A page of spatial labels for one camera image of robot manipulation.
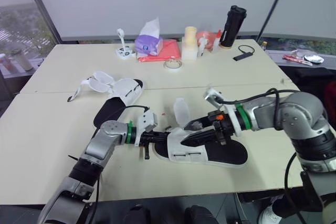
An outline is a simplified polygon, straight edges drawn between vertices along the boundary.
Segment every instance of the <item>purple tissue box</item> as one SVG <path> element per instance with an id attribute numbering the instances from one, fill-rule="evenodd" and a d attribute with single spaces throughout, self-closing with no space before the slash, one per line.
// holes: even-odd
<path id="1" fill-rule="evenodd" d="M 150 35 L 139 35 L 135 40 L 135 50 L 145 55 L 158 55 L 163 47 L 163 39 Z"/>

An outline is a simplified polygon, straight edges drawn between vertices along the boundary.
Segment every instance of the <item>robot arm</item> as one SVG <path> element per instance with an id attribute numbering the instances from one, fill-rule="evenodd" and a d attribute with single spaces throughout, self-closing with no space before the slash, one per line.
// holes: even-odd
<path id="1" fill-rule="evenodd" d="M 167 134 L 152 131 L 156 126 L 156 116 L 150 110 L 138 118 L 137 127 L 117 121 L 104 122 L 79 157 L 70 175 L 64 178 L 41 211 L 37 223 L 85 223 L 89 209 L 83 200 L 91 197 L 93 187 L 115 146 L 143 146 L 146 159 L 149 159 L 149 143 L 166 140 Z"/>
<path id="2" fill-rule="evenodd" d="M 204 97 L 218 109 L 225 103 L 222 95 L 213 89 L 209 89 Z M 215 128 L 214 138 L 222 144 L 226 144 L 233 134 L 237 135 L 236 129 L 239 132 L 272 127 L 284 130 L 291 139 L 303 168 L 301 178 L 308 199 L 312 204 L 324 208 L 324 223 L 334 223 L 336 139 L 323 116 L 324 108 L 321 101 L 304 92 L 296 92 L 281 98 L 277 120 L 274 120 L 275 107 L 276 98 L 256 98 L 237 104 L 235 113 L 230 113 L 232 109 L 230 106 L 225 107 L 224 112 L 220 110 L 210 112 L 208 116 L 190 122 L 186 129 L 199 130 L 200 127 L 212 125 Z M 197 146 L 208 142 L 208 139 L 199 138 L 197 134 L 199 133 L 188 136 L 182 144 Z M 331 200 L 321 202 L 320 196 L 325 195 L 331 195 Z"/>
<path id="3" fill-rule="evenodd" d="M 213 126 L 208 131 L 198 131 L 186 137 L 181 144 L 199 146 L 209 141 L 226 144 L 230 136 L 239 136 L 242 130 L 253 131 L 274 127 L 275 107 L 281 129 L 289 136 L 304 170 L 301 173 L 303 185 L 317 196 L 334 194 L 336 184 L 336 139 L 323 117 L 323 105 L 315 96 L 297 92 L 281 98 L 261 97 L 242 102 L 236 106 L 219 108 L 225 103 L 222 95 L 209 89 L 205 99 L 218 110 L 208 116 L 191 121 L 186 130 L 200 130 Z M 58 187 L 43 208 L 38 224 L 78 224 L 86 219 L 87 207 L 83 200 L 90 198 L 93 186 L 111 157 L 116 145 L 134 144 L 145 147 L 148 159 L 148 144 L 166 141 L 169 133 L 153 132 L 156 117 L 147 111 L 138 118 L 137 127 L 116 121 L 106 121 L 90 141 L 73 167 L 70 175 Z M 336 220 L 333 205 L 325 205 L 327 221 Z"/>

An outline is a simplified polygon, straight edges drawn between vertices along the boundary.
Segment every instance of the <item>table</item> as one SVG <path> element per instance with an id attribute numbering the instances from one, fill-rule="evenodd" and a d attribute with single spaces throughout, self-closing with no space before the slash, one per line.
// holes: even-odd
<path id="1" fill-rule="evenodd" d="M 295 89 L 292 83 L 218 86 L 228 99 L 242 99 L 267 89 Z M 148 105 L 158 115 L 155 130 L 175 126 L 172 107 L 184 97 L 192 118 L 214 110 L 203 100 L 205 88 L 144 90 L 137 104 Z M 85 92 L 71 103 L 72 92 L 21 93 L 0 118 L 1 204 L 44 204 L 79 156 L 94 131 L 93 118 L 106 94 Z M 141 109 L 128 109 L 123 122 L 135 120 Z M 150 148 L 145 161 L 140 149 L 118 146 L 102 173 L 100 200 L 120 200 L 178 195 L 232 193 L 282 188 L 286 163 L 294 149 L 283 131 L 246 131 L 239 138 L 248 151 L 243 168 L 176 164 L 163 161 Z M 289 185 L 302 185 L 297 160 L 289 174 Z"/>
<path id="2" fill-rule="evenodd" d="M 254 55 L 233 60 L 241 54 L 239 45 L 254 47 Z M 120 44 L 57 45 L 21 93 L 75 92 L 81 80 L 97 70 L 111 74 L 116 80 L 140 79 L 146 89 L 272 85 L 289 79 L 252 39 L 236 40 L 231 49 L 220 49 L 215 54 L 206 50 L 203 57 L 184 63 L 177 71 L 165 69 L 163 62 L 120 59 L 115 54 L 120 47 Z"/>

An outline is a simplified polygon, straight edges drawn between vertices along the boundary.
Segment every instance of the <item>black thermos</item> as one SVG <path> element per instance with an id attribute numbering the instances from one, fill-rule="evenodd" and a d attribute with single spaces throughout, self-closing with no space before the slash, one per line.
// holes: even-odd
<path id="1" fill-rule="evenodd" d="M 227 13 L 224 31 L 219 41 L 222 47 L 232 46 L 244 18 L 246 18 L 246 10 L 244 8 L 240 8 L 236 5 L 231 6 L 231 10 Z"/>

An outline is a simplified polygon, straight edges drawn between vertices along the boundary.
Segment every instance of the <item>white slipper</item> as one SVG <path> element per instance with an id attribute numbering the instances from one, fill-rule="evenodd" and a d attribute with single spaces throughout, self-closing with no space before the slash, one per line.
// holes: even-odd
<path id="1" fill-rule="evenodd" d="M 125 106 L 133 105 L 140 97 L 143 90 L 143 83 L 140 80 L 130 78 L 121 79 L 113 84 L 109 91 L 109 98 L 97 113 L 93 120 L 95 127 L 107 120 L 118 120 Z"/>
<path id="2" fill-rule="evenodd" d="M 191 147 L 181 144 L 185 138 L 195 131 L 175 128 L 167 137 L 166 143 L 154 145 L 154 153 L 163 160 L 175 163 L 193 163 L 240 168 L 247 161 L 247 151 L 242 144 L 230 140 L 226 145 L 210 142 L 205 145 Z"/>
<path id="3" fill-rule="evenodd" d="M 108 75 L 103 71 L 96 71 L 90 76 L 88 79 L 82 81 L 75 91 L 74 95 L 68 98 L 68 102 L 73 101 L 81 92 L 84 86 L 88 86 L 95 92 L 99 93 L 107 93 L 111 92 L 111 86 L 114 83 L 114 79 L 112 76 Z"/>

